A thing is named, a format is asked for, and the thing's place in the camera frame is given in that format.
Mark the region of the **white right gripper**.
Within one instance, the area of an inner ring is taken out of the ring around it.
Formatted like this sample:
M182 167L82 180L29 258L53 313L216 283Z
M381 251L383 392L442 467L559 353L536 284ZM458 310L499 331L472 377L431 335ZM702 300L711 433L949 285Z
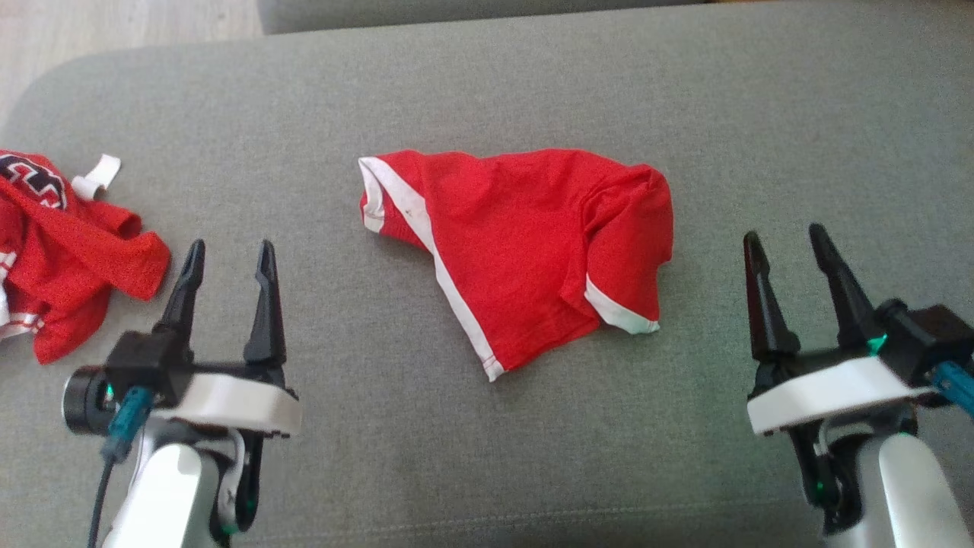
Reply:
M874 347L886 334L874 306L821 223L808 226L813 254L826 277L842 349ZM887 403L925 401L936 396L928 383L912 386L882 358L837 361L835 352L797 355L799 337L788 329L770 284L770 265L755 231L742 241L752 357L758 363L747 417L756 435L787 430Z

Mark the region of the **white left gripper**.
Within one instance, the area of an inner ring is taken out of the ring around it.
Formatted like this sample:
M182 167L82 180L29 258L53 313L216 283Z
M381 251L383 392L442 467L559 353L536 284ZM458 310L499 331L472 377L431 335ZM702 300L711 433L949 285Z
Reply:
M204 279L205 242L194 240L170 293L155 333L170 334L180 356L194 360L190 347L197 291ZM288 360L275 248L264 240L255 280L259 296L243 360L250 367L278 368ZM299 399L275 385L233 377L224 372L195 372L182 399L173 408L152 410L154 419L247 430L267 435L298 435L302 428Z

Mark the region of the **red jersey with number print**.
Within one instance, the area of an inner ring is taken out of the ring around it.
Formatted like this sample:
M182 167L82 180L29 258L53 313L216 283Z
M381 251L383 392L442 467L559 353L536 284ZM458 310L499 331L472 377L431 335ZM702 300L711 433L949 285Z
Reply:
M0 340L28 334L42 365L100 329L112 292L150 301L170 266L138 215L98 197L120 167L104 154L67 177L45 156L0 149Z

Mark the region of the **red shorts with white trim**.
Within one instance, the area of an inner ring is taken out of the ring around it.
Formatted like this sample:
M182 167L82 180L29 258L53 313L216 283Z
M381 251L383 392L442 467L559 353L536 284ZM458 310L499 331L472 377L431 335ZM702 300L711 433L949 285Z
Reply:
M560 148L403 150L358 169L363 225L431 256L490 381L601 325L660 329L675 219L658 169Z

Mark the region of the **yellow and grey sofa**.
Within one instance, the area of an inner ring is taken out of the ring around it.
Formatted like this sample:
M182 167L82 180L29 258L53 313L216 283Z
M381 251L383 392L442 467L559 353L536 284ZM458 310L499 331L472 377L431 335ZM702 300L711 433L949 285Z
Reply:
M237 361L277 250L301 433L234 548L817 548L784 435L752 433L742 238L834 346L820 222L874 303L974 325L974 2L758 2L329 29L101 53L35 81L0 147L115 204L180 269L192 347ZM600 327L488 381L420 250L363 228L359 157L587 149L667 177L661 329Z

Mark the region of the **grey sofa seat cushion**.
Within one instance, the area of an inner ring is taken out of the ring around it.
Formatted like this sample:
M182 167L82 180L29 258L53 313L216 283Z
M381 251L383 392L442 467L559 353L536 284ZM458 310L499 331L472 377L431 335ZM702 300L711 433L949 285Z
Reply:
M264 34L275 35L709 2L711 0L255 0L255 6Z

